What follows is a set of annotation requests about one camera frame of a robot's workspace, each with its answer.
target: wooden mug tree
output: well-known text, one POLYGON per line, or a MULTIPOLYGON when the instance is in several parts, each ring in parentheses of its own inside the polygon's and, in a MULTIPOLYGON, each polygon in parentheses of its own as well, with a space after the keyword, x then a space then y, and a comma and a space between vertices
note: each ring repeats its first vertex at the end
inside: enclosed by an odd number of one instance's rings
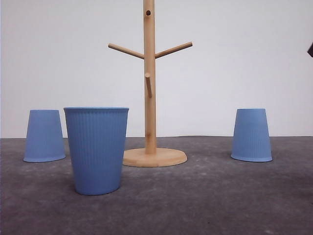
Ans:
POLYGON ((156 59, 188 48, 192 42, 156 53, 155 50, 155 1, 143 0, 144 54, 109 44, 109 48, 144 59, 145 62, 145 148, 124 152, 124 165, 158 167, 177 165, 187 161, 184 152, 157 148, 156 130, 156 59))

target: round wooden base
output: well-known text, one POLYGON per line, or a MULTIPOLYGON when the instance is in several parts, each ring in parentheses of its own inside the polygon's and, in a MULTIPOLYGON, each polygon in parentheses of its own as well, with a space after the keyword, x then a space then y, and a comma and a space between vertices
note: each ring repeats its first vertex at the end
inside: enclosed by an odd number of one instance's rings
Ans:
POLYGON ((123 165, 137 167, 159 167, 178 165, 187 161, 184 152, 170 149, 157 148, 155 154, 146 154, 144 148, 130 149, 124 152, 123 165))

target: gray floor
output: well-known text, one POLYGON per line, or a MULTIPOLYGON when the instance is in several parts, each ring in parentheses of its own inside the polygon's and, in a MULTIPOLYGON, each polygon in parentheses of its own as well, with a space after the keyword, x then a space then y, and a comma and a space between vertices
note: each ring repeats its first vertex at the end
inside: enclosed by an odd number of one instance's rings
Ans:
POLYGON ((269 163, 231 159, 231 140, 159 138, 188 161, 124 166, 121 188, 100 196, 75 192, 68 146, 63 160, 24 163, 25 140, 1 140, 1 234, 312 235, 313 138, 271 138, 269 163))

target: cup rim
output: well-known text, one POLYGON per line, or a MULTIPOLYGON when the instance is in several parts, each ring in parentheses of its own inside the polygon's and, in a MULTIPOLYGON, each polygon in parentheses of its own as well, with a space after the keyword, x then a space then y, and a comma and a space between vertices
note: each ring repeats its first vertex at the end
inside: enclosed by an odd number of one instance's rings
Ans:
POLYGON ((58 109, 31 109, 30 111, 59 111, 58 109))
POLYGON ((237 109, 237 110, 265 110, 265 109, 254 109, 254 108, 249 109, 249 108, 247 108, 247 109, 237 109))
POLYGON ((64 110, 74 110, 74 109, 124 109, 128 110, 126 107, 64 107, 64 110))

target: blue cup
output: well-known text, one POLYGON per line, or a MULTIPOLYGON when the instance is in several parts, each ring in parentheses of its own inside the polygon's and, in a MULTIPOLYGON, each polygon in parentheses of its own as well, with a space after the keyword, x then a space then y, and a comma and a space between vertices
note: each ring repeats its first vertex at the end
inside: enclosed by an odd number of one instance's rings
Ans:
POLYGON ((64 108, 75 189, 100 195, 120 186, 128 108, 64 108))
POLYGON ((247 162, 272 161, 265 109, 238 109, 231 157, 247 162))
POLYGON ((24 161, 50 162, 65 158, 59 110, 30 110, 24 161))

